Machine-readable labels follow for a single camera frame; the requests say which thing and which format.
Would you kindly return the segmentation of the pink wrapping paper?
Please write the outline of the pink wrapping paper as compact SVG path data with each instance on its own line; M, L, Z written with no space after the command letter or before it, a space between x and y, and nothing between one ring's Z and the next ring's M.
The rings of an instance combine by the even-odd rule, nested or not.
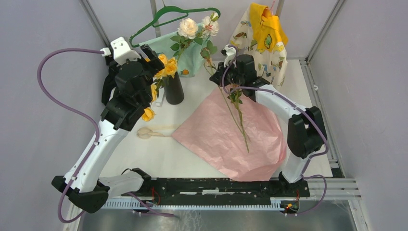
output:
M226 99L214 89L172 137L232 180L270 179L287 151L277 116L245 96L239 116Z

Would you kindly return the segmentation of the beige printed ribbon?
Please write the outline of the beige printed ribbon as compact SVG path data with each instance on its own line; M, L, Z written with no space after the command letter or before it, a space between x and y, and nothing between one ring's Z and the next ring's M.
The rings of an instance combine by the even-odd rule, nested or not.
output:
M151 137L165 137L169 138L171 134L163 134L162 131L172 130L174 132L180 127L180 125L156 125L156 126L145 126L137 130L136 135L140 139L150 139Z

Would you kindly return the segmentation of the pink peach flower stem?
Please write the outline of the pink peach flower stem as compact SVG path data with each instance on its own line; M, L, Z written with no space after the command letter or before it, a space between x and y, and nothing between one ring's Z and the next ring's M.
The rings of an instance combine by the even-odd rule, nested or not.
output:
M237 89L228 95L228 99L230 100L231 104L233 104L235 107L238 108L240 104L243 104L241 100L241 96L242 96L242 90Z

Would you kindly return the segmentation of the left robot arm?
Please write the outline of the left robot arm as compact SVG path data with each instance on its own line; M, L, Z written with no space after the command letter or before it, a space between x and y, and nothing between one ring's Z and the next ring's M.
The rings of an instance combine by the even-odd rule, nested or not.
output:
M153 77L164 68L149 45L142 45L141 50L148 60L136 53L120 64L113 78L114 95L111 96L109 91L106 93L108 102L88 147L65 175L56 176L51 182L85 212L95 213L108 199L138 191L149 179L149 175L139 169L113 177L100 177L113 151L150 107Z

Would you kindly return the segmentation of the cream pink rose stem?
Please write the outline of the cream pink rose stem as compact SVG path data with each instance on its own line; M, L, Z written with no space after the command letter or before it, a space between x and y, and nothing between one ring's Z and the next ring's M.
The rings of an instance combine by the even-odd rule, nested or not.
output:
M184 52L191 42L195 41L198 44L202 44L204 38L216 36L219 32L218 19L219 16L215 12L212 12L209 16L203 18L200 24L191 18L182 19L178 26L178 35L171 38L174 41L180 42L177 47L177 49L181 49L180 54ZM216 67L212 62L211 56L215 54L216 51L217 47L213 45L212 41L209 41L207 46L201 51L201 56L205 58L204 68L212 75L215 73ZM242 134L246 150L249 151L248 136L243 125L243 116L240 106L237 108L230 103L230 100L228 99L229 94L225 96L225 94L222 93L221 95L230 112L232 120Z

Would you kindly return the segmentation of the yellow rose stem bunch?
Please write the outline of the yellow rose stem bunch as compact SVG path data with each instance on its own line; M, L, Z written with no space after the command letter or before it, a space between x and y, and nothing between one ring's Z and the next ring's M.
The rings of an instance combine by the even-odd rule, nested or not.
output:
M170 78L175 78L178 70L178 61L175 57L167 58L163 53L158 55L159 60L164 64L164 69L154 75L154 81L151 85L152 101L155 102L159 97L159 90L164 87L165 83L169 82Z

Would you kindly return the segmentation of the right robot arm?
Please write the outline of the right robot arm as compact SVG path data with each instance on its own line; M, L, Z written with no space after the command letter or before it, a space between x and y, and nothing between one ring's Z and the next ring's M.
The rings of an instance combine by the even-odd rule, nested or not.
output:
M280 173L287 183L304 179L311 159L328 152L327 132L322 113L316 106L305 107L276 90L265 79L258 77L251 55L242 54L220 62L217 71L209 78L220 87L236 85L225 90L232 93L241 90L253 102L274 112L287 125L287 145L291 154Z

